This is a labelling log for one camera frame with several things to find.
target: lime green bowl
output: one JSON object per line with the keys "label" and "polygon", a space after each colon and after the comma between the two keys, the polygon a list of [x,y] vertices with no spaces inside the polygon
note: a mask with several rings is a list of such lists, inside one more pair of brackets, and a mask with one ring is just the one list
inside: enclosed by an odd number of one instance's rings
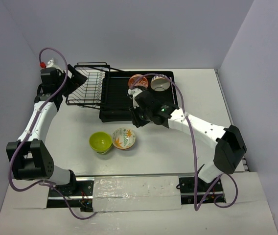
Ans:
{"label": "lime green bowl", "polygon": [[105,153],[112,146],[112,138],[105,132],[95,132],[89,138],[90,147],[97,153]]}

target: cable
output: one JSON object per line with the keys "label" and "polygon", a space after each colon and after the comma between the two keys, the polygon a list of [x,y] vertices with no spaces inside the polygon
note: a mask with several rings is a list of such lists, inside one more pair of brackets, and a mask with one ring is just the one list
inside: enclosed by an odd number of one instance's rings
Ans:
{"label": "cable", "polygon": [[40,184],[40,185],[42,185],[42,186],[47,186],[47,187],[49,187],[50,189],[56,191],[58,194],[60,194],[60,196],[64,199],[64,201],[65,201],[67,207],[69,208],[70,213],[71,213],[75,218],[81,219],[81,220],[85,220],[85,219],[89,219],[89,218],[93,217],[93,216],[96,214],[96,212],[93,213],[91,216],[88,216],[88,217],[78,217],[77,215],[75,215],[74,212],[72,211],[72,209],[71,209],[71,207],[70,207],[68,201],[66,200],[65,196],[64,196],[59,190],[57,190],[57,189],[54,187],[54,185],[55,185],[54,182],[47,181],[47,180],[38,180],[38,181],[34,182],[33,184],[31,184],[31,185],[25,187],[25,188],[17,188],[17,187],[14,185],[13,180],[12,180],[12,169],[13,169],[14,160],[15,160],[17,154],[19,153],[20,149],[22,148],[22,146],[25,144],[25,142],[26,142],[26,141],[29,139],[29,137],[31,136],[31,133],[32,133],[32,131],[33,131],[35,125],[36,125],[36,122],[38,121],[38,118],[39,118],[39,115],[40,115],[40,113],[41,113],[41,110],[45,107],[45,105],[46,105],[48,102],[50,102],[50,100],[51,100],[53,97],[55,97],[55,96],[62,90],[62,88],[64,87],[64,85],[65,85],[65,83],[66,83],[66,80],[67,80],[67,76],[68,76],[68,72],[69,72],[69,71],[68,71],[68,68],[67,68],[67,61],[66,61],[65,57],[64,57],[64,56],[62,55],[62,53],[59,52],[58,50],[56,50],[56,49],[54,49],[54,48],[51,48],[51,47],[45,47],[45,48],[43,48],[43,49],[39,52],[39,61],[40,61],[40,63],[42,62],[42,61],[41,61],[41,54],[42,54],[42,52],[44,52],[45,50],[53,50],[53,51],[55,51],[56,53],[58,53],[58,54],[62,57],[62,59],[63,59],[63,61],[64,61],[64,63],[65,63],[65,78],[64,78],[64,80],[63,80],[61,86],[60,86],[60,87],[59,87],[59,88],[58,88],[58,89],[57,89],[57,90],[56,90],[56,91],[55,91],[55,92],[54,92],[54,93],[53,93],[53,94],[40,106],[40,108],[37,110],[37,113],[36,113],[36,115],[35,115],[35,118],[33,119],[32,123],[31,123],[31,125],[30,125],[30,128],[29,128],[29,130],[27,131],[27,134],[26,134],[25,138],[22,140],[22,142],[18,145],[18,147],[17,147],[16,150],[14,151],[13,156],[12,156],[11,161],[10,161],[10,169],[9,169],[9,172],[8,172],[8,182],[9,182],[11,188],[12,188],[13,190],[17,191],[17,192],[24,192],[24,191],[26,191],[26,190],[28,190],[28,189],[34,187],[34,186],[37,185],[37,184]]}
{"label": "cable", "polygon": [[[162,78],[167,79],[168,81],[170,81],[170,83],[176,88],[176,90],[178,91],[181,101],[182,101],[182,110],[183,113],[185,113],[185,103],[184,103],[184,98],[183,98],[183,94],[181,93],[181,91],[179,90],[178,86],[168,77],[162,75],[162,74],[156,74],[156,73],[148,73],[145,75],[142,75],[141,77],[139,77],[131,86],[131,90],[134,88],[135,84],[137,84],[143,77],[147,77],[147,76],[159,76]],[[203,197],[201,198],[199,204],[197,205],[197,198],[198,198],[198,162],[197,162],[197,151],[196,151],[196,141],[195,141],[195,137],[194,137],[194,133],[193,133],[193,129],[191,126],[191,122],[189,120],[189,118],[186,118],[188,126],[189,126],[189,130],[190,130],[190,134],[191,134],[191,141],[192,141],[192,148],[193,148],[193,161],[194,161],[194,209],[195,211],[198,211],[199,208],[201,207],[203,201],[205,200],[206,196],[209,194],[210,190],[215,186],[215,184],[218,182],[218,180],[221,178],[222,175],[218,176],[214,182],[211,184],[211,186],[208,188],[208,190],[206,191],[206,193],[203,195]],[[233,181],[235,188],[236,188],[236,193],[235,193],[235,198],[234,200],[227,206],[220,206],[216,203],[216,199],[219,198],[220,196],[216,197],[214,200],[214,204],[219,207],[219,208],[228,208],[231,207],[237,200],[238,197],[238,186],[236,181],[234,180],[234,178],[230,175],[228,175],[231,180]]]}

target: gray wall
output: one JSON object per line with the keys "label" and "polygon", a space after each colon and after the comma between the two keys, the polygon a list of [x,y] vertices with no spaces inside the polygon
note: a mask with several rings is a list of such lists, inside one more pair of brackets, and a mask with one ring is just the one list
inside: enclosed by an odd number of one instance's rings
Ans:
{"label": "gray wall", "polygon": [[123,68],[219,68],[253,0],[3,0],[34,52]]}
{"label": "gray wall", "polygon": [[255,0],[220,69],[278,229],[278,1]]}
{"label": "gray wall", "polygon": [[0,1],[0,209],[7,189],[6,144],[26,126],[39,84],[39,65]]}

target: dish rack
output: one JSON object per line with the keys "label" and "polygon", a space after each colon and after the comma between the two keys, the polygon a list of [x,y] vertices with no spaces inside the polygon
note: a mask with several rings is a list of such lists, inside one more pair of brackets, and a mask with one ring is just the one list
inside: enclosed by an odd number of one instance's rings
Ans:
{"label": "dish rack", "polygon": [[[127,96],[128,80],[135,74],[163,74],[173,82],[171,71],[123,71],[111,68],[105,62],[78,63],[74,68],[87,77],[87,81],[66,98],[68,105],[98,109],[102,122],[129,121],[129,107],[132,100]],[[146,77],[151,82],[153,76]],[[148,87],[153,96],[162,102],[178,104],[176,90],[173,85],[166,91],[156,92]]]}

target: black tray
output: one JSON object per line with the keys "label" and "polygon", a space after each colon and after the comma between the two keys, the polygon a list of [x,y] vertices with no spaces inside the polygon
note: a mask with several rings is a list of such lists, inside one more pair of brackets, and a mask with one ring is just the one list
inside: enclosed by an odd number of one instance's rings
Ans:
{"label": "black tray", "polygon": [[[132,100],[127,96],[128,80],[135,74],[157,73],[163,74],[171,78],[173,82],[174,74],[172,71],[111,71],[106,73],[103,84],[101,103],[104,104],[100,108],[99,118],[102,122],[109,121],[131,121],[129,107],[132,105]],[[153,76],[148,76],[149,81],[148,91],[161,102],[172,102],[178,104],[176,89],[173,85],[166,91],[156,92],[150,87],[150,82]]]}

